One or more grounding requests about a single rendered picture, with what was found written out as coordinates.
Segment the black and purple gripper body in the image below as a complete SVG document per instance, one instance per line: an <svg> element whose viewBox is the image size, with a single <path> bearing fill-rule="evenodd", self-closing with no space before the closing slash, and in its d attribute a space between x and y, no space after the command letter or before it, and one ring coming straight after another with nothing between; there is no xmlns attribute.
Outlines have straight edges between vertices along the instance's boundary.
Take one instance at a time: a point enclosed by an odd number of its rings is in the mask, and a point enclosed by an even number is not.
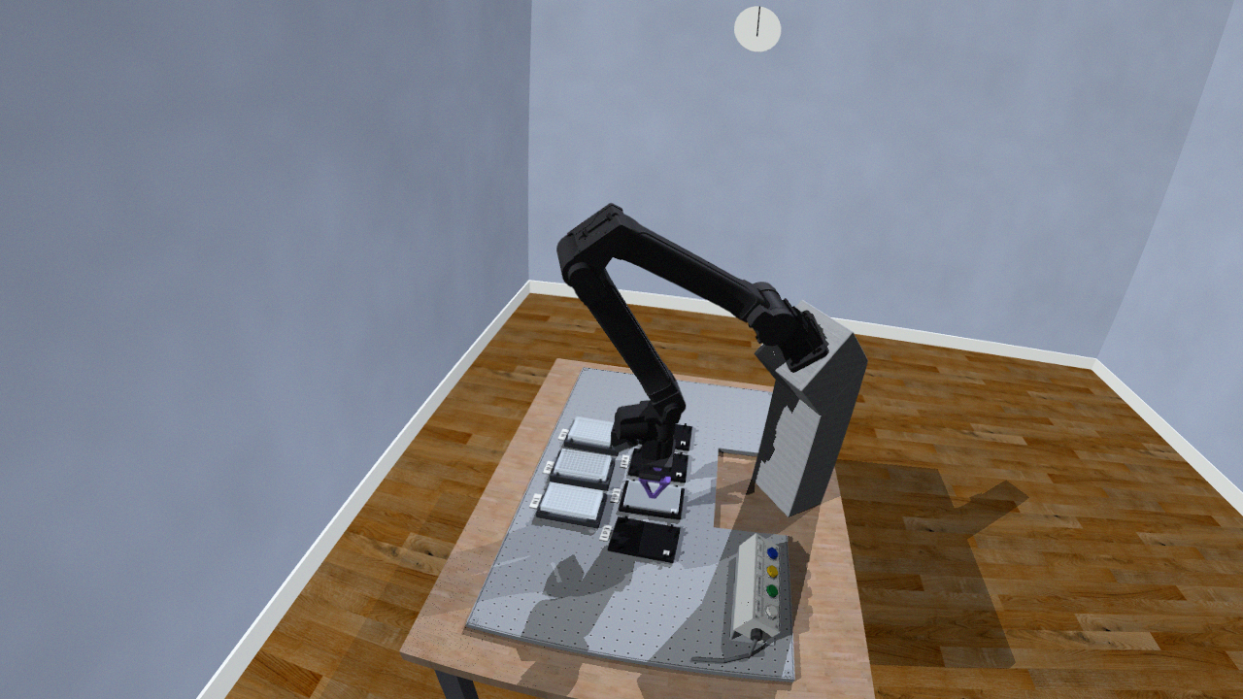
<svg viewBox="0 0 1243 699"><path fill-rule="evenodd" d="M665 442L663 442L663 439L659 438L656 439L654 435L650 435L649 432L648 435L653 438L654 442L658 442L658 460L645 459L645 456L641 456L639 479L641 479L641 481L660 483L661 474L650 470L653 470L653 466L656 466L661 468L663 471L671 471L676 442L674 439L674 435L670 439L665 439Z"/></svg>

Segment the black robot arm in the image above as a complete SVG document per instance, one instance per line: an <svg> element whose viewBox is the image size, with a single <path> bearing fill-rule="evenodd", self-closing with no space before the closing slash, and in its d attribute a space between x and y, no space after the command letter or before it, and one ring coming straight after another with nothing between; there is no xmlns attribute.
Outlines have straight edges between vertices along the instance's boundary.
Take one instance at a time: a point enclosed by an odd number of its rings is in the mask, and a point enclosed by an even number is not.
<svg viewBox="0 0 1243 699"><path fill-rule="evenodd" d="M672 372L658 357L638 318L612 282L607 272L610 257L656 274L748 322L759 345L781 347L791 372L796 373L827 356L820 330L809 311L800 313L789 299L782 300L771 284L746 282L705 257L669 243L638 224L635 218L625 216L617 204L605 205L567 233L556 244L556 256L563 281L576 290L594 315L595 322L617 346L650 398L640 400L640 404L617 408L617 423L610 432L610 447L617 451L631 449L641 442L641 456L658 460L658 442L648 432L663 442L672 438L687 402Z"/></svg>

